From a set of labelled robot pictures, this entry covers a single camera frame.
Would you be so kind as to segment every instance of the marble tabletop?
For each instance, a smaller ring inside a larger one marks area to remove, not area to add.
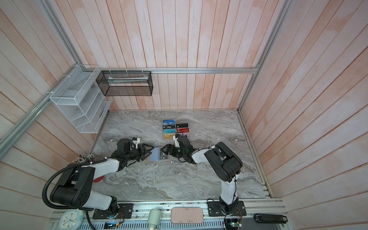
[[[108,114],[93,150],[95,159],[110,156],[121,138],[141,138],[141,143],[163,147],[174,144],[163,138],[162,121],[189,123],[194,148],[224,142],[243,161],[237,183],[240,198],[265,197],[253,158],[235,110],[115,111]],[[106,175],[92,190],[118,200],[208,199],[221,194],[221,180],[209,163],[137,162]]]

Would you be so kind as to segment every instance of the black mounting plate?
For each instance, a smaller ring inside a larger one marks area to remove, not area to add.
[[[224,213],[221,210],[221,205],[219,201],[208,201],[208,215],[209,216],[224,216]],[[238,201],[236,206],[230,211],[228,216],[246,216],[247,213],[245,211],[244,202]]]
[[[119,205],[119,211],[123,211],[124,219],[130,219],[132,218],[132,211],[133,211],[133,203],[128,204],[118,204]],[[95,220],[101,220],[101,219],[107,219],[107,217],[103,214],[103,211],[96,210],[93,214],[93,219]],[[116,216],[115,219],[120,219],[120,214]]]

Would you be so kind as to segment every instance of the aluminum frame rail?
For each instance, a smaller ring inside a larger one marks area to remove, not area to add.
[[[270,214],[280,214],[288,216],[284,203],[281,198],[250,198],[250,199],[239,199],[244,202],[244,209],[247,212],[245,218],[253,218],[255,213],[270,213]],[[131,219],[126,221],[135,220],[148,220],[149,211],[153,208],[161,210],[162,220],[171,219],[171,209],[175,207],[196,207],[203,209],[204,219],[223,219],[224,216],[211,217],[208,215],[207,210],[207,200],[202,199],[190,199],[190,200],[158,200],[158,201],[120,201],[118,204],[133,203],[133,211]],[[55,210],[51,216],[50,222],[58,222],[67,210]],[[111,221],[110,219],[103,220],[93,220],[91,221]]]
[[[150,71],[151,74],[255,74],[257,67],[233,68],[100,68],[101,71]]]
[[[64,77],[60,78],[59,81],[53,86],[50,92],[45,93],[42,98],[28,111],[20,121],[13,126],[13,128],[4,135],[4,138],[0,141],[0,160],[10,151],[15,143],[27,132],[28,128],[31,127],[33,122],[43,113],[43,111],[50,105],[51,92],[68,77],[67,75],[73,71],[76,66],[70,67]]]
[[[56,16],[55,11],[53,10],[49,0],[36,0],[40,5],[42,11],[45,13],[46,17],[49,19],[52,27],[55,29],[62,43],[65,45],[68,50],[70,56],[73,58],[75,65],[82,64],[78,53],[76,52],[72,42],[70,41],[68,35],[66,34],[63,26],[60,24],[58,17]]]
[[[251,92],[251,90],[252,90],[252,88],[255,84],[255,81],[258,78],[259,73],[261,72],[261,70],[263,68],[263,65],[264,65],[265,61],[267,60],[267,57],[270,55],[270,52],[271,52],[273,46],[275,45],[277,37],[279,36],[279,34],[281,32],[281,29],[282,29],[282,27],[283,27],[283,25],[286,21],[289,10],[291,9],[291,6],[292,6],[293,3],[294,3],[294,0],[286,0],[284,2],[282,10],[281,10],[281,12],[280,12],[280,14],[277,18],[275,27],[273,28],[271,36],[267,41],[266,48],[265,48],[265,50],[263,51],[263,53],[261,55],[259,63],[257,64],[257,72],[252,76],[252,78],[249,82],[249,85],[248,85],[248,87],[247,87],[247,89],[246,89],[246,91],[243,95],[243,98],[241,99],[240,106],[239,106],[239,109],[238,109],[239,111],[241,111],[244,108],[245,102],[248,99],[248,96],[249,96],[249,94],[250,94],[250,92]]]

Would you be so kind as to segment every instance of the pink wooden wall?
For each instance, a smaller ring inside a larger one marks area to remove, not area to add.
[[[297,0],[241,114],[295,229],[368,229],[368,1]]]
[[[84,64],[252,67],[284,0],[50,0]],[[237,108],[248,74],[154,74],[151,97],[112,109]]]
[[[0,0],[0,139],[73,64],[36,0]],[[0,162],[1,228],[46,228],[46,180],[92,142],[50,105]]]

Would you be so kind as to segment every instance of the card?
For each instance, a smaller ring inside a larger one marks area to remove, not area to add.
[[[169,161],[170,156],[162,153],[161,148],[155,147],[151,150],[152,154],[147,158],[147,162],[160,162],[160,161]]]
[[[164,120],[163,124],[164,125],[172,125],[172,124],[175,124],[175,120]]]
[[[180,132],[182,132],[182,133],[189,132],[189,128],[177,128],[176,132],[178,132],[178,133],[180,133]]]
[[[165,130],[167,130],[167,129],[175,129],[175,124],[172,124],[172,125],[163,125],[162,128],[165,129]]]
[[[163,130],[164,139],[172,139],[173,136],[175,136],[175,134],[176,134],[176,129],[174,128]]]
[[[176,124],[176,128],[188,128],[188,123]]]

